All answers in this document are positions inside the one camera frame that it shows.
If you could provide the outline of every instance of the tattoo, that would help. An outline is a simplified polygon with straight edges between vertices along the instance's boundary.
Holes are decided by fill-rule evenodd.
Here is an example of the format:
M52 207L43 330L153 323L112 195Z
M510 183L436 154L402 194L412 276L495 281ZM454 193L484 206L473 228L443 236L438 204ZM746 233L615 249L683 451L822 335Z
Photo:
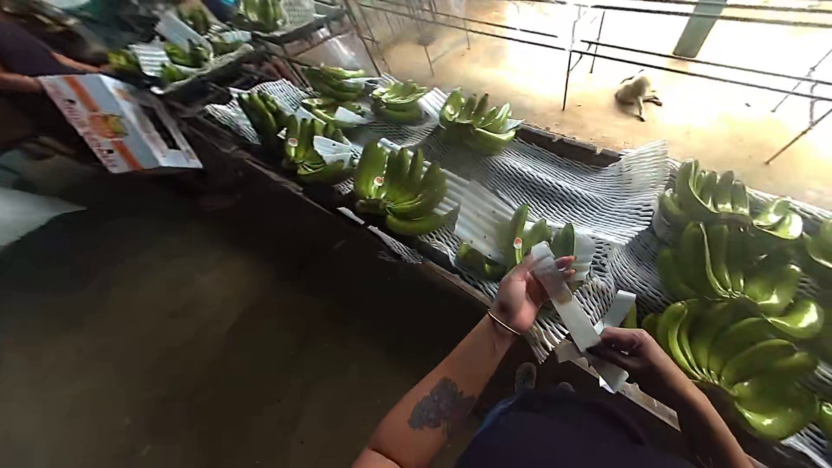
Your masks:
M464 396L457 389L457 384L442 377L430 393L414 406L408 426L411 429L442 427L451 436L465 421L476 400L473 395Z

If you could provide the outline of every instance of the metal bangle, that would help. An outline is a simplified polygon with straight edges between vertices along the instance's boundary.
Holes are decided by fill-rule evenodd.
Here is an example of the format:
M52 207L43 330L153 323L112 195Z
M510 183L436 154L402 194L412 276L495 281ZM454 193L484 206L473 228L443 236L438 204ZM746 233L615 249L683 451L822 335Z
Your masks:
M517 333L517 332L516 332L513 328L511 328L510 326L508 326L508 325L504 324L504 323L503 323L503 321L501 321L500 319L498 319L497 317L495 317L495 316L494 316L494 314L493 314L493 313L491 313L491 311L488 311L488 315L489 315L491 318L493 318L495 322L497 322L498 324L502 325L502 326L503 326L506 330L508 330L508 331L512 332L512 333L513 333L513 334L515 334L515 335L518 335L518 336L520 335L520 334L519 334L519 333Z

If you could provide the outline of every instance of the person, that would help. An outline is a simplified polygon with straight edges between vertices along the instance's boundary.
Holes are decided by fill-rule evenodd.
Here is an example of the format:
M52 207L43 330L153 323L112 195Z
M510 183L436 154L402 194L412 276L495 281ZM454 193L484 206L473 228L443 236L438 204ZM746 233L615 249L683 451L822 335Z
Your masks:
M557 259L557 266L564 271L561 280L574 274L574 270L568 270L574 259ZM489 314L390 410L353 468L430 465L465 421L517 339L515 331L527 331L547 300L532 266L527 256L500 281ZM707 397L645 331L605 328L601 343L590 350L628 371L642 390L675 409L682 434L693 443L696 457L706 466L752 467ZM520 383L529 386L528 382ZM473 466L692 464L651 448L637 427L614 407L581 398L569 385L561 384L527 390L508 407L492 410L457 460L457 467Z
M79 162L93 163L97 159L44 92L37 77L100 71L54 52L24 27L0 16L0 97L29 117L38 136L54 138Z

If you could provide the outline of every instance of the lying dog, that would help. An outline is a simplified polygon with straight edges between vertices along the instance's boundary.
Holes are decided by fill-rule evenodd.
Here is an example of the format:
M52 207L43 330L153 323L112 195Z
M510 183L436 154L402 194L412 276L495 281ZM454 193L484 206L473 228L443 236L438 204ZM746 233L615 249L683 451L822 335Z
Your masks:
M650 78L642 75L641 72L634 77L622 80L621 86L616 91L616 101L627 106L636 104L638 106L638 119L644 122L644 103L652 102L660 106L661 101L655 94L647 94L655 91L650 89Z

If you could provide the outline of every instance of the cardboard box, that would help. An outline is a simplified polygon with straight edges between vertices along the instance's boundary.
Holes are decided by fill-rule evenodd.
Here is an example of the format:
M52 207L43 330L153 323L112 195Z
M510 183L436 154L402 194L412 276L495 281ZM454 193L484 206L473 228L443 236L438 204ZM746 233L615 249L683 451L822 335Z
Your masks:
M104 75L39 77L110 172L202 167L158 98Z

